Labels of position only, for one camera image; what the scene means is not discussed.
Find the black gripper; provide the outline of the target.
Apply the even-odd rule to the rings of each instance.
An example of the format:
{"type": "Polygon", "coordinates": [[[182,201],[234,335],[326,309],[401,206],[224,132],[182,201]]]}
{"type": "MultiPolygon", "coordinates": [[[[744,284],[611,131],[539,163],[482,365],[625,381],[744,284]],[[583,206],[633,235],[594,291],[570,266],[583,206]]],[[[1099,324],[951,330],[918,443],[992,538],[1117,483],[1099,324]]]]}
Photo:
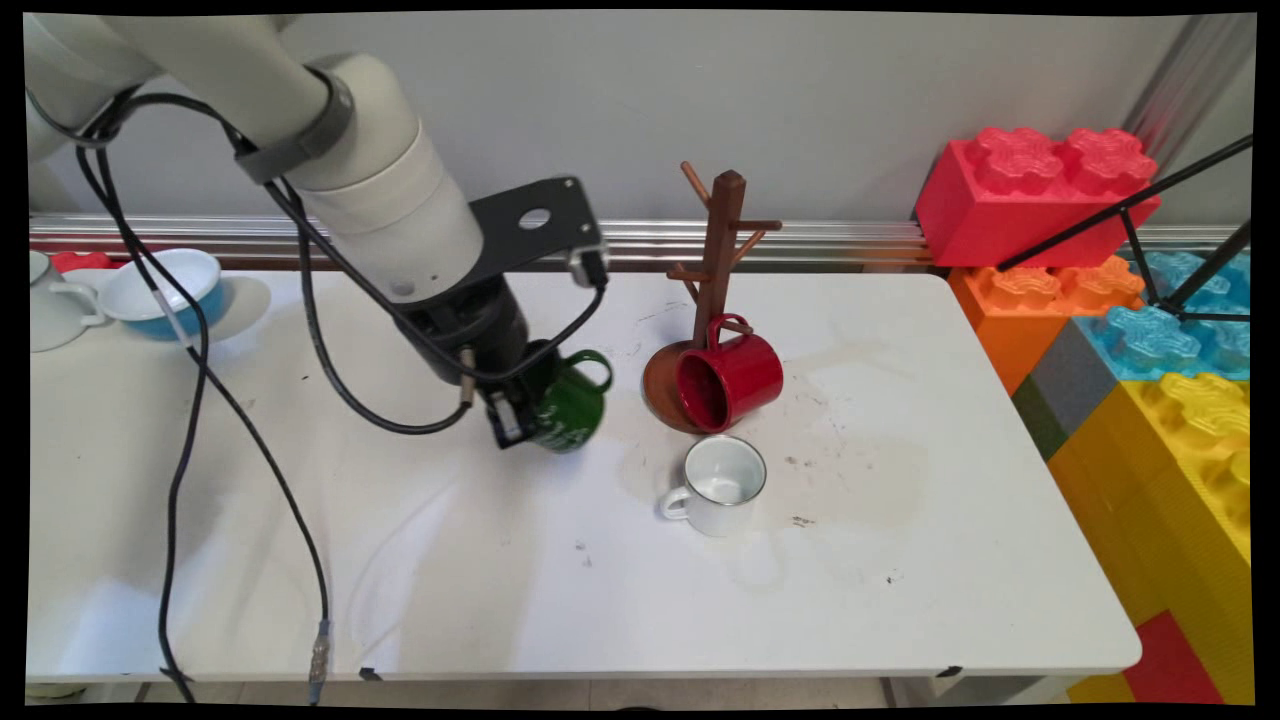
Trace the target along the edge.
{"type": "Polygon", "coordinates": [[[526,393],[520,388],[485,388],[485,413],[497,446],[509,448],[532,438],[531,401],[541,401],[556,382],[561,352],[550,342],[529,342],[529,324],[504,275],[439,299],[401,304],[399,311],[399,332],[451,386],[461,388],[467,377],[429,350],[420,341],[422,336],[456,360],[468,346],[475,368],[483,373],[503,374],[538,355],[522,373],[526,393]]]}

